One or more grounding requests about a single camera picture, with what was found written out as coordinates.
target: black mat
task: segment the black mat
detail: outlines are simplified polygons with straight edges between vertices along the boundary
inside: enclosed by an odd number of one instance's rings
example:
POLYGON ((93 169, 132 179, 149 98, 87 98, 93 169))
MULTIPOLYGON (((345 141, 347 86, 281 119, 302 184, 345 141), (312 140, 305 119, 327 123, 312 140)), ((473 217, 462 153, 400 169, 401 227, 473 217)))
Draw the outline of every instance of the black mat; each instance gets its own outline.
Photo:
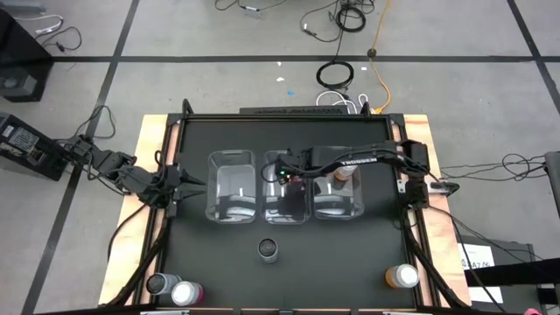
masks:
MULTIPOLYGON (((312 145, 357 146, 390 138, 386 122, 200 122, 186 125, 180 162, 207 180, 208 155, 251 150, 259 172, 266 151, 312 145)), ((384 271, 406 263, 397 220, 393 169, 361 166, 365 213, 350 221, 314 217, 301 226, 274 226, 262 217, 221 225, 204 214, 207 196, 185 200, 171 225, 163 271, 199 282, 200 307, 233 308, 393 308, 413 307, 412 290, 390 289, 384 271), (257 245, 276 240, 279 258, 264 263, 257 245)), ((262 185, 257 184, 257 196, 262 185)), ((169 297, 159 300, 173 306, 169 297)))

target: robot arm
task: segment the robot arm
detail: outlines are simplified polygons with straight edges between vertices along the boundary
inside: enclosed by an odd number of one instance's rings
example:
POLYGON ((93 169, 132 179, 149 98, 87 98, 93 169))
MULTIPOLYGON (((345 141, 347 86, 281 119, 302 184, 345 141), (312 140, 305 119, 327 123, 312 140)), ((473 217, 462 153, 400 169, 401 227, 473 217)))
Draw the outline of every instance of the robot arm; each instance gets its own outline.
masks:
POLYGON ((187 184, 203 186, 205 183, 177 166, 162 165, 160 171, 149 172, 135 166, 136 157, 112 150, 100 150, 85 136, 73 136, 65 141, 64 148, 71 163, 87 166, 88 179, 105 179, 121 191, 135 193, 148 207, 172 210, 177 201, 204 193, 189 190, 187 184), (92 176, 91 169, 98 171, 98 174, 92 176))

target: can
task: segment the can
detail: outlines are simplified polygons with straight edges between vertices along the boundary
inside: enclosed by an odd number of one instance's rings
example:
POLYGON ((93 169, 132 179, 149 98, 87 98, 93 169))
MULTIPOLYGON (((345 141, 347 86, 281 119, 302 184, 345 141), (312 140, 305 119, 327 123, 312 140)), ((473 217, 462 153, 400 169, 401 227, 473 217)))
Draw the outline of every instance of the can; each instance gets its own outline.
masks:
POLYGON ((180 276, 163 273, 155 273, 148 278, 146 290, 153 295, 169 294, 175 284, 181 282, 180 276))
POLYGON ((199 283, 181 281, 175 284, 171 299, 177 306, 197 304, 204 297, 204 289, 199 283))
POLYGON ((262 240, 257 250, 265 263, 274 263, 278 259, 278 246, 274 240, 262 240))
POLYGON ((418 284, 418 270, 404 263, 385 271, 385 281, 393 288, 413 288, 418 284))
POLYGON ((332 189, 341 190, 348 180, 352 179, 358 165, 341 166, 332 173, 332 189))

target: gray concrete floor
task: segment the gray concrete floor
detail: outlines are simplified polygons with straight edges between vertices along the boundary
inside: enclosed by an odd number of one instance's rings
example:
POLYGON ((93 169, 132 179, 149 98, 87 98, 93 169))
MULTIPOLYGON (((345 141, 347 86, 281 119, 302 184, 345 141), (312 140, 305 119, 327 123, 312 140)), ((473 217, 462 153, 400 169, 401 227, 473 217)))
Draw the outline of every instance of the gray concrete floor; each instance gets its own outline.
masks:
MULTIPOLYGON (((264 6, 272 0, 245 0, 264 6)), ((48 0, 48 13, 62 14, 66 26, 80 28, 83 46, 68 55, 110 56, 116 47, 130 0, 48 0)), ((126 56, 331 55, 323 44, 299 30, 308 10, 328 1, 288 0, 262 19, 241 9, 218 12, 208 0, 140 0, 124 47, 126 56)), ((560 54, 558 1, 518 0, 542 55, 560 54)), ((367 18, 366 29, 344 35, 341 54, 363 55, 371 46, 384 5, 367 18)), ((336 34, 325 12, 307 20, 321 36, 336 34)), ((25 23, 32 31, 40 24, 25 23)), ((73 44, 71 36, 63 39, 73 44)), ((60 55, 56 48, 51 52, 60 55)), ((395 0, 379 41, 379 54, 411 56, 530 56, 505 0, 395 0)), ((97 143, 133 153, 142 116, 180 110, 188 98, 197 113, 235 113, 239 107, 312 105, 323 89, 315 81, 316 62, 121 63, 106 104, 115 114, 117 133, 97 143)), ((354 62, 348 93, 369 95, 383 104, 385 94, 368 63, 354 62)), ((560 80, 560 65, 547 64, 560 80)), ((39 103, 0 101, 50 137, 69 137, 95 105, 107 63, 57 63, 39 103)), ((393 93, 388 112, 426 114, 441 165, 500 162, 509 152, 526 157, 560 148, 560 115, 534 62, 378 64, 393 93)), ((343 75, 333 69, 325 76, 343 75)), ((98 134, 109 131, 101 119, 98 134)), ((493 177, 507 176, 495 173, 493 177)), ((68 175, 57 183, 0 170, 0 308, 22 311, 68 175)), ((546 178, 489 183, 458 179, 451 212, 487 237, 532 243, 542 257, 560 256, 560 218, 546 178)), ((36 312, 95 307, 106 269, 105 251, 116 227, 122 198, 95 182, 81 180, 36 312)))

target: white cable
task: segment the white cable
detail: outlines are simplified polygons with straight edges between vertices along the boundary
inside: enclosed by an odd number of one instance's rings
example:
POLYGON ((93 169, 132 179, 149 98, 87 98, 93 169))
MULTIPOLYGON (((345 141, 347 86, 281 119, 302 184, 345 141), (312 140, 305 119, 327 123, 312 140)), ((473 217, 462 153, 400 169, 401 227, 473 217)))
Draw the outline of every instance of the white cable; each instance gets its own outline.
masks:
MULTIPOLYGON (((319 105, 319 100, 320 100, 320 98, 323 97, 324 95, 328 95, 328 94, 334 94, 334 95, 337 95, 337 96, 340 98, 340 101, 336 101, 336 102, 333 104, 333 106, 334 106, 334 105, 338 105, 338 104, 340 104, 340 103, 343 102, 344 105, 346 105, 346 108, 347 108, 347 110, 348 110, 348 114, 351 114, 351 113, 350 113, 350 108, 348 107, 348 104, 352 105, 353 111, 354 111, 355 114, 358 114, 358 113, 359 113, 358 107, 356 106, 356 103, 354 103, 353 101, 347 100, 346 98, 344 98, 344 96, 342 96, 342 94, 340 94, 340 93, 338 93, 338 92, 336 92, 336 91, 325 91, 325 92, 321 93, 319 96, 317 96, 317 100, 315 101, 315 105, 318 106, 318 105, 319 105)), ((365 97, 365 98, 366 98, 366 102, 368 102, 368 96, 367 96, 366 94, 363 94, 363 93, 360 94, 360 95, 358 96, 358 102, 360 103, 360 106, 361 106, 361 107, 364 107, 364 103, 365 103, 365 102, 362 102, 362 101, 361 101, 361 98, 362 98, 362 97, 365 97)))
POLYGON ((353 111, 355 114, 358 114, 358 108, 356 107, 356 104, 353 101, 336 101, 334 105, 339 105, 340 103, 344 102, 344 104, 346 105, 347 102, 349 102, 350 104, 352 104, 353 107, 353 111))
POLYGON ((335 104, 338 104, 339 102, 344 102, 344 104, 346 105, 346 109, 348 110, 348 114, 350 114, 350 108, 348 108, 348 102, 352 102, 352 101, 348 101, 347 99, 344 98, 344 96, 342 96, 342 94, 340 94, 339 92, 336 92, 336 91, 325 91, 325 92, 319 94, 317 96, 317 100, 315 100, 315 105, 318 106, 319 105, 319 99, 321 97, 323 97, 323 95, 327 95, 327 94, 337 95, 341 99, 341 101, 338 101, 335 104))
POLYGON ((42 17, 30 17, 30 18, 25 18, 25 17, 14 17, 14 19, 18 20, 18 21, 39 21, 45 18, 58 18, 59 22, 53 26, 49 26, 46 27, 44 29, 40 29, 40 30, 36 30, 35 33, 37 35, 44 35, 44 34, 48 34, 48 33, 52 33, 54 31, 57 31, 62 24, 64 23, 64 18, 58 14, 52 14, 49 16, 42 16, 42 17))

